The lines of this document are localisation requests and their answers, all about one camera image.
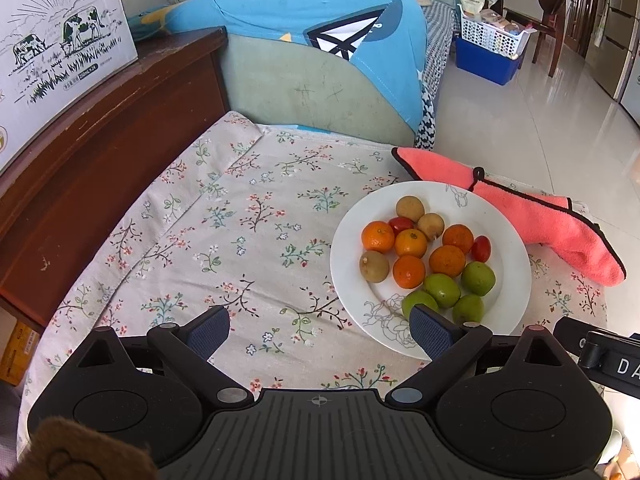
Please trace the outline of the orange tangerine three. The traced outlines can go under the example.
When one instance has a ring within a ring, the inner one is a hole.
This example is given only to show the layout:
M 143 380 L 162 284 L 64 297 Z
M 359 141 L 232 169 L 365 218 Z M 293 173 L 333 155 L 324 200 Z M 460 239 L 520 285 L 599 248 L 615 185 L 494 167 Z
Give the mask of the orange tangerine three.
M 428 265 L 433 273 L 456 278 L 465 268 L 466 255 L 457 246 L 442 245 L 431 253 Z

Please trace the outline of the orange tangerine five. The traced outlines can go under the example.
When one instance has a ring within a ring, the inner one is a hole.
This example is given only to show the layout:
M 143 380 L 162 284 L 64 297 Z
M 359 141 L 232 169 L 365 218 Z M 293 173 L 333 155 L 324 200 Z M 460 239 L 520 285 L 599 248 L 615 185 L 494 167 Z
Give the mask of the orange tangerine five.
M 402 255 L 394 262 L 393 278 L 400 288 L 415 289 L 421 286 L 425 275 L 425 264 L 421 258 Z

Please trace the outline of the red cherry tomato one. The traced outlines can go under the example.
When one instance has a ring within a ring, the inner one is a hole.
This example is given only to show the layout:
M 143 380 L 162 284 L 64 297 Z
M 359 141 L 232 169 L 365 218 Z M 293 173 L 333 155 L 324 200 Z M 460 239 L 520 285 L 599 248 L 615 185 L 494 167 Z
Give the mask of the red cherry tomato one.
M 474 261 L 486 263 L 491 256 L 491 242 L 485 235 L 478 236 L 471 248 L 471 257 Z

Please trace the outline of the green jujube two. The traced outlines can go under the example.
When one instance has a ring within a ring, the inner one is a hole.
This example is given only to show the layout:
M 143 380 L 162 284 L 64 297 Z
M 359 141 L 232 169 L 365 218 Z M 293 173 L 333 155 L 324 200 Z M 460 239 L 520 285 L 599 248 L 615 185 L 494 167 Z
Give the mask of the green jujube two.
M 401 301 L 401 312 L 406 320 L 410 318 L 411 311 L 415 306 L 424 306 L 434 312 L 439 311 L 439 306 L 434 297 L 423 289 L 416 289 L 410 292 Z

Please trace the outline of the green jujube three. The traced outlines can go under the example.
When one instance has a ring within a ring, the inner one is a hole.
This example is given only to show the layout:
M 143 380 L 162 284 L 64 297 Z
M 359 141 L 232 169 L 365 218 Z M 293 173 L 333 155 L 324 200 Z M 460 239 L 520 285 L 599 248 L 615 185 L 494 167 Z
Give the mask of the green jujube three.
M 494 288 L 496 276 L 486 263 L 471 261 L 461 274 L 461 284 L 467 292 L 484 297 Z

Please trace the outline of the orange tangerine two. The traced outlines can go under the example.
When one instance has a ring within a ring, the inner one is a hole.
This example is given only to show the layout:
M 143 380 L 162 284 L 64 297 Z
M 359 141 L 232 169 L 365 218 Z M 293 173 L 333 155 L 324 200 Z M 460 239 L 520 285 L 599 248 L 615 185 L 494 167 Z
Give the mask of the orange tangerine two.
M 406 229 L 396 235 L 394 249 L 398 257 L 422 258 L 428 249 L 428 239 L 418 229 Z

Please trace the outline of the green jujube four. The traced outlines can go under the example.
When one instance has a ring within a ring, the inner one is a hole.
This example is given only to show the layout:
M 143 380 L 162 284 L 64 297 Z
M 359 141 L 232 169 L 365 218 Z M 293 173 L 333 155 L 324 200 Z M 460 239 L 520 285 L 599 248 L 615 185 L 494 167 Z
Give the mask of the green jujube four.
M 474 294 L 462 296 L 452 307 L 452 319 L 457 325 L 480 323 L 484 316 L 483 298 Z

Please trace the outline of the green jujube one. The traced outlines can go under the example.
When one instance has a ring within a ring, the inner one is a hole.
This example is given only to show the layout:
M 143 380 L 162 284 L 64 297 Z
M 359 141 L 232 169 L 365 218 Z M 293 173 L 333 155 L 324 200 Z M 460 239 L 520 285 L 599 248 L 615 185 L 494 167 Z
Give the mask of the green jujube one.
M 427 276 L 423 289 L 430 294 L 441 309 L 449 309 L 461 297 L 458 283 L 447 274 L 434 273 Z

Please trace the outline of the brown kiwi one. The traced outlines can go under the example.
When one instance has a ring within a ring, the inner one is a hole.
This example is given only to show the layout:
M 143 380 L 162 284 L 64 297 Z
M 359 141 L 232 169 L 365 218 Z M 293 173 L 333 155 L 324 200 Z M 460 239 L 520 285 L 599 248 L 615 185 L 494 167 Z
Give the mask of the brown kiwi one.
M 384 282 L 390 273 L 390 262 L 386 255 L 367 250 L 359 259 L 359 270 L 368 283 L 378 284 Z

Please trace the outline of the brown plush toy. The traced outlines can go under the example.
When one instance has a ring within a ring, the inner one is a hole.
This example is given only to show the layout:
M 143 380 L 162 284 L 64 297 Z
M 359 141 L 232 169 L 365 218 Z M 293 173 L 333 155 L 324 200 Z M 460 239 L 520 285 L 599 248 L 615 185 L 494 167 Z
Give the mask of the brown plush toy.
M 148 452 L 63 417 L 45 419 L 2 479 L 157 479 Z

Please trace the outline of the brown kiwi three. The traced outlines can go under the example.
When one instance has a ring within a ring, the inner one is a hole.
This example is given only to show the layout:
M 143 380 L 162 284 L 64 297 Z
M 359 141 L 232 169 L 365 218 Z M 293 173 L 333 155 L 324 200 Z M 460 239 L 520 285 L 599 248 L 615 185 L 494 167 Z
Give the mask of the brown kiwi three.
M 425 235 L 429 242 L 434 242 L 445 231 L 445 221 L 439 214 L 428 212 L 416 222 L 416 228 Z

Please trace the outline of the orange tangerine four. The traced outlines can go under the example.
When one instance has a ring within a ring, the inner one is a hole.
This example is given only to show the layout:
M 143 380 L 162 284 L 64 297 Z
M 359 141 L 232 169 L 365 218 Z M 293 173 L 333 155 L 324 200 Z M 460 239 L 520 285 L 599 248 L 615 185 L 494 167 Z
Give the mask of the orange tangerine four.
M 442 233 L 442 244 L 459 248 L 467 255 L 473 246 L 473 232 L 464 224 L 452 224 Z

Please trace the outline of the orange tangerine one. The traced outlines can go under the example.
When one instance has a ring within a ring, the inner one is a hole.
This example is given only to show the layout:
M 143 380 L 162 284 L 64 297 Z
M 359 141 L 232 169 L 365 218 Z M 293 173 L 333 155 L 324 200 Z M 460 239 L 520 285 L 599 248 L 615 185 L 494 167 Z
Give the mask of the orange tangerine one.
M 361 231 L 361 244 L 364 250 L 370 252 L 380 252 L 387 254 L 395 247 L 395 232 L 393 228 L 384 221 L 372 221 Z

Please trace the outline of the brown kiwi two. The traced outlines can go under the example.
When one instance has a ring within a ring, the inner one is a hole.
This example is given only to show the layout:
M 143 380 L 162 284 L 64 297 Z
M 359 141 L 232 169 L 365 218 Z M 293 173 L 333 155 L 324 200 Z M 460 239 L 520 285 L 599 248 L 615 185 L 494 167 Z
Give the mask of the brown kiwi two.
M 412 222 L 418 222 L 425 214 L 423 203 L 412 195 L 402 196 L 395 209 L 398 217 L 407 218 Z

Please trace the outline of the red cherry tomato two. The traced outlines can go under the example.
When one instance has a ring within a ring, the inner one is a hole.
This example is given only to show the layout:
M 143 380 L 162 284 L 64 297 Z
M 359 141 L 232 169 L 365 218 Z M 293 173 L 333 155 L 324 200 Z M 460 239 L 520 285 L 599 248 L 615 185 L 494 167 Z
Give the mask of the red cherry tomato two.
M 402 231 L 414 228 L 413 221 L 406 217 L 395 217 L 393 219 L 390 219 L 388 225 L 392 228 L 396 235 L 398 235 Z

